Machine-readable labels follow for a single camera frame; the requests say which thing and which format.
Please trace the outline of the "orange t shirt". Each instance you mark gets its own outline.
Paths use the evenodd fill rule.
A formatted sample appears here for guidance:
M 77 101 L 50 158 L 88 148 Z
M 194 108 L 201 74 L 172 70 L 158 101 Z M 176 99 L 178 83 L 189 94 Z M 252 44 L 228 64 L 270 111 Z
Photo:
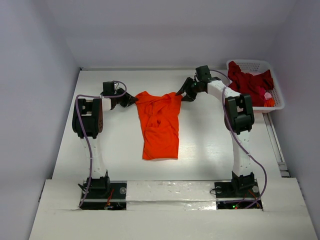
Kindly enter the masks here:
M 144 140 L 142 158 L 177 159 L 182 96 L 175 92 L 154 96 L 143 91 L 135 97 Z

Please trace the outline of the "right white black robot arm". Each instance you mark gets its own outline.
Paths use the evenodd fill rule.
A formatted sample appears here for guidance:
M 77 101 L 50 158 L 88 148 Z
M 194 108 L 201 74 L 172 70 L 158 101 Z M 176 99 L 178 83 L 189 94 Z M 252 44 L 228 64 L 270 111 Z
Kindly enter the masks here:
M 220 78 L 213 77 L 207 65 L 197 67 L 195 76 L 188 77 L 176 95 L 184 95 L 184 102 L 193 102 L 202 92 L 221 101 L 224 123 L 232 138 L 231 180 L 215 182 L 214 195 L 225 199 L 244 198 L 256 183 L 249 151 L 250 132 L 255 122 L 251 96 L 241 94 Z

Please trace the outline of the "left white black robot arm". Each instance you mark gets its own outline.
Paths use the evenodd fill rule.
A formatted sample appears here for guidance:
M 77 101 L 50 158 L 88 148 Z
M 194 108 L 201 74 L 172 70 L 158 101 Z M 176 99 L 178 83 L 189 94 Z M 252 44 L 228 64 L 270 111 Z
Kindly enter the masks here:
M 89 161 L 88 178 L 80 184 L 85 196 L 97 194 L 104 198 L 111 192 L 111 183 L 104 163 L 99 136 L 104 127 L 104 112 L 113 110 L 116 105 L 130 107 L 138 99 L 127 92 L 121 81 L 105 81 L 99 95 L 78 94 L 74 102 L 72 130 L 80 138 Z

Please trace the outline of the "white plastic basket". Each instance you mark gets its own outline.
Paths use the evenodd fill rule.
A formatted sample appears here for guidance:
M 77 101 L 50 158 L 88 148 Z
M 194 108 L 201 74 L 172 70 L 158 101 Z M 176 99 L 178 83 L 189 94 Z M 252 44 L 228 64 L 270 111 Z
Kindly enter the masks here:
M 227 66 L 227 73 L 229 70 L 229 66 L 228 64 L 234 61 L 241 69 L 242 72 L 244 73 L 251 73 L 253 75 L 258 75 L 261 73 L 266 72 L 267 70 L 270 70 L 271 76 L 273 78 L 273 82 L 274 82 L 274 89 L 269 91 L 269 93 L 271 94 L 271 96 L 273 97 L 274 101 L 275 101 L 275 106 L 274 107 L 260 107 L 260 106 L 253 106 L 253 110 L 256 112 L 261 112 L 261 113 L 269 113 L 275 110 L 281 110 L 284 108 L 285 103 L 284 103 L 284 99 L 276 78 L 276 75 L 273 71 L 272 66 L 264 61 L 264 60 L 255 60 L 255 59 L 233 59 L 233 60 L 229 60 L 226 63 Z

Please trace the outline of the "dark red t shirt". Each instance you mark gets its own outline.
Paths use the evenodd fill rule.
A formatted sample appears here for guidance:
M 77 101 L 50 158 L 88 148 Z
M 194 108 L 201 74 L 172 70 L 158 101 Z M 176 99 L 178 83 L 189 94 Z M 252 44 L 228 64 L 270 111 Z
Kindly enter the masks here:
M 260 99 L 257 86 L 263 87 L 268 93 L 275 87 L 270 70 L 253 75 L 243 72 L 234 61 L 228 64 L 227 76 L 231 80 L 229 88 L 240 94 L 249 94 L 254 107 L 264 107 L 265 102 Z

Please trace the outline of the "pink garment in basket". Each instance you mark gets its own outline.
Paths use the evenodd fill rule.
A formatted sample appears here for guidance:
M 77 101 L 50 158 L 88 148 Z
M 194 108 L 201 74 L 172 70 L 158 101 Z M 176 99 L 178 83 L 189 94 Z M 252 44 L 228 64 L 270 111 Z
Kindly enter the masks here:
M 256 87 L 259 98 L 262 99 L 263 101 L 267 101 L 272 98 L 272 95 L 267 92 L 263 87 L 257 86 Z

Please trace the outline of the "small orange garment in basket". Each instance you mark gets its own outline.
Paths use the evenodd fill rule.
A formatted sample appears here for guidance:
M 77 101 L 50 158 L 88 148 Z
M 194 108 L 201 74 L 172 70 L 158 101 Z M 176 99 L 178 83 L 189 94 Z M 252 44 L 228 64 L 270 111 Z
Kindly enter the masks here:
M 273 98 L 268 98 L 264 101 L 264 107 L 266 108 L 272 108 L 274 107 L 276 104 L 275 100 Z

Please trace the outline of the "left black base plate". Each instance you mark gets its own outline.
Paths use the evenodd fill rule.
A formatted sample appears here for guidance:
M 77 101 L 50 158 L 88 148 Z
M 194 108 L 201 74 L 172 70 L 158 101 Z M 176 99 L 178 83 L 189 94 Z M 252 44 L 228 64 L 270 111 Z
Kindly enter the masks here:
M 89 190 L 80 209 L 82 210 L 126 210 L 127 183 L 111 182 L 110 190 L 93 189 Z

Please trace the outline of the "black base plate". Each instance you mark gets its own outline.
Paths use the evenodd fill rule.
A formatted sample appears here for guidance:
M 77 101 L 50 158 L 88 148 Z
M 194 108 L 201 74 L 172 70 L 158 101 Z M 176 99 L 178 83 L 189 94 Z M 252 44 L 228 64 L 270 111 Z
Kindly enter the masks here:
M 82 210 L 126 210 L 127 183 L 111 182 L 110 190 L 93 189 L 89 190 L 80 209 Z
M 255 183 L 252 188 L 236 190 L 231 182 L 215 182 L 214 188 L 210 191 L 216 199 L 216 208 L 218 210 L 242 210 L 242 209 L 262 209 L 262 201 L 259 199 L 251 205 L 260 196 L 258 184 Z

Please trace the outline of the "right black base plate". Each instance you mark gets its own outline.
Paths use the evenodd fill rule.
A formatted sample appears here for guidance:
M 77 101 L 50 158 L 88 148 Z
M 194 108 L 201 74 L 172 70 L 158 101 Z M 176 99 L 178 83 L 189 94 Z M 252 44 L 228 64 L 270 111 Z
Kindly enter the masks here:
M 216 208 L 218 210 L 242 210 L 242 209 L 262 209 L 262 201 L 259 199 L 251 205 L 260 196 L 258 184 L 255 183 L 252 188 L 236 190 L 231 182 L 215 182 L 214 188 L 210 191 L 216 199 Z

